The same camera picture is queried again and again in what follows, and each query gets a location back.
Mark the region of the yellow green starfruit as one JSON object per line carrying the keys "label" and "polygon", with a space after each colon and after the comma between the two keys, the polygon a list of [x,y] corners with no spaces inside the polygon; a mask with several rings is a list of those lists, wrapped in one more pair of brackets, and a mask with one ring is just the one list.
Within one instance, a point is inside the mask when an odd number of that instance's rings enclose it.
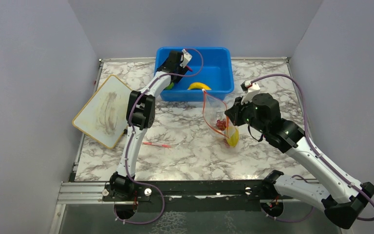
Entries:
{"label": "yellow green starfruit", "polygon": [[226,142],[230,147],[236,147],[240,139],[240,133],[237,127],[229,125],[225,131],[227,133]]}

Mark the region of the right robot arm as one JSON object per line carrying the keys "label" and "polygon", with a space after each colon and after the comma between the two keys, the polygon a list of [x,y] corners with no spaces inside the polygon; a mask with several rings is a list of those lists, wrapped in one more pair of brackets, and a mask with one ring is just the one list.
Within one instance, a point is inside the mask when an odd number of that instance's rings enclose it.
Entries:
{"label": "right robot arm", "polygon": [[[281,117],[280,105],[270,94],[257,94],[249,102],[238,97],[225,114],[233,125],[246,124],[261,132],[271,146],[296,160],[320,182],[309,184],[273,170],[262,181],[265,197],[281,195],[298,199],[324,212],[333,224],[343,229],[361,220],[359,215],[368,204],[374,208],[374,185],[348,176],[335,165],[313,144],[307,132]],[[365,221],[374,221],[374,217]]]}

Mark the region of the purple grape bunch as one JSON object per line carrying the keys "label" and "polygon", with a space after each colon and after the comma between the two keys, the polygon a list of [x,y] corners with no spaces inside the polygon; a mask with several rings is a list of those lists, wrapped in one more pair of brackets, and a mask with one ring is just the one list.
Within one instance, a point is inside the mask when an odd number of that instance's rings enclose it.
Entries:
{"label": "purple grape bunch", "polygon": [[224,131],[226,128],[227,128],[227,122],[226,122],[226,119],[218,119],[216,121],[216,127],[220,130],[220,131]]}

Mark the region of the clear zip bag orange zipper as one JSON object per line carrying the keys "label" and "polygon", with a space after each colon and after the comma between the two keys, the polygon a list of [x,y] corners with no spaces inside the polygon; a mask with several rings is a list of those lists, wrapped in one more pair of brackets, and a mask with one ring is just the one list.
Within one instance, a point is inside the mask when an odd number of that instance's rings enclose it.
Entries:
{"label": "clear zip bag orange zipper", "polygon": [[225,114],[227,104],[223,100],[211,95],[208,90],[202,89],[202,92],[202,115],[210,133],[217,140],[224,142],[227,147],[236,147],[240,139],[240,134],[238,128],[232,124],[230,118]]}

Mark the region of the blue plastic bin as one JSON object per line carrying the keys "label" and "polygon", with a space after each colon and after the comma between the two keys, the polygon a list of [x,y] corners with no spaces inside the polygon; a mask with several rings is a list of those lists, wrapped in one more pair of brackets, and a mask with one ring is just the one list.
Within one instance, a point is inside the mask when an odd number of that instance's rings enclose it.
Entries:
{"label": "blue plastic bin", "polygon": [[192,60],[188,63],[190,70],[187,77],[174,84],[170,90],[163,90],[156,95],[167,102],[202,102],[204,95],[201,89],[189,90],[194,82],[207,85],[209,94],[224,100],[234,90],[234,78],[230,52],[224,47],[195,47],[189,50]]}

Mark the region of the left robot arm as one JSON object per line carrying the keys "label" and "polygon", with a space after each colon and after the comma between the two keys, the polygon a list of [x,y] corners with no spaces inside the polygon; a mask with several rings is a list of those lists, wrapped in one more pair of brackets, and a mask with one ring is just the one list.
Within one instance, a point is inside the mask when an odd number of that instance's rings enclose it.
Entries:
{"label": "left robot arm", "polygon": [[191,59],[192,55],[186,49],[170,51],[146,87],[130,93],[126,116],[129,124],[127,140],[116,172],[110,177],[109,187],[103,191],[105,197],[128,200],[135,194],[136,162],[142,140],[155,120],[156,97],[186,75]]}

